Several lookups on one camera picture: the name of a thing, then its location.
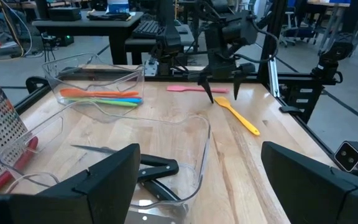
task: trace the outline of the wooden table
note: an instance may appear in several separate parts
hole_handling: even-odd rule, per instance
[[[203,185],[192,207],[192,223],[289,223],[276,198],[260,159],[261,145],[272,141],[303,155],[334,166],[329,157],[260,84],[243,84],[232,106],[261,135],[254,136],[225,108],[211,104],[203,92],[169,92],[167,85],[195,83],[146,82],[145,103],[128,116],[179,121],[189,114],[209,119],[211,140]],[[212,83],[228,88],[230,83]],[[29,129],[62,108],[52,92],[45,95],[21,118]]]

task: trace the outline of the pink spatula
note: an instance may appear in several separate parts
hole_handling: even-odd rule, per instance
[[[202,87],[170,85],[167,86],[167,91],[205,91],[205,90]],[[213,93],[229,93],[229,90],[225,88],[211,88],[211,91]]]

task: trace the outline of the keyboard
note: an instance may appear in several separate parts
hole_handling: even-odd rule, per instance
[[[188,31],[184,27],[177,26],[177,31],[179,34],[187,34]],[[132,32],[132,36],[134,38],[140,39],[154,39],[155,35],[158,31],[158,23],[157,21],[145,21],[139,24],[134,31]]]

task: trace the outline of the blue object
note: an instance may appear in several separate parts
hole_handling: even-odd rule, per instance
[[[130,103],[141,103],[142,99],[138,98],[102,98],[102,100],[111,100],[111,101],[124,101]]]
[[[295,7],[296,0],[288,0],[288,7]]]
[[[329,0],[329,3],[350,3],[351,0]]]
[[[313,38],[315,35],[314,29],[312,27],[302,27],[298,30],[288,30],[285,33],[286,37],[298,37],[298,38]]]
[[[110,14],[129,13],[129,4],[128,3],[109,4],[109,13]]]

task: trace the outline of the transparent plastic bin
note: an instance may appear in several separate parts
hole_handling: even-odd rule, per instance
[[[107,113],[124,115],[143,103],[143,66],[111,65],[103,62],[96,54],[80,54],[45,63],[42,68],[57,101],[63,105],[74,101],[93,101]],[[120,103],[125,99],[103,95],[62,95],[62,90],[67,89],[103,93],[136,91],[138,94],[134,96],[135,101]]]
[[[208,121],[196,115],[169,123],[111,115],[95,103],[76,102],[7,145],[0,153],[0,163],[16,179],[8,188],[10,193],[36,194],[109,156],[73,144],[120,150],[138,143],[142,154],[175,159],[179,163],[178,174],[157,179],[179,199],[159,200],[142,184],[137,184],[128,215],[137,220],[148,214],[152,223],[189,223],[188,213],[203,180],[209,135]],[[27,147],[36,138],[36,149]],[[18,149],[30,158],[21,169],[16,169],[15,160],[11,159]]]

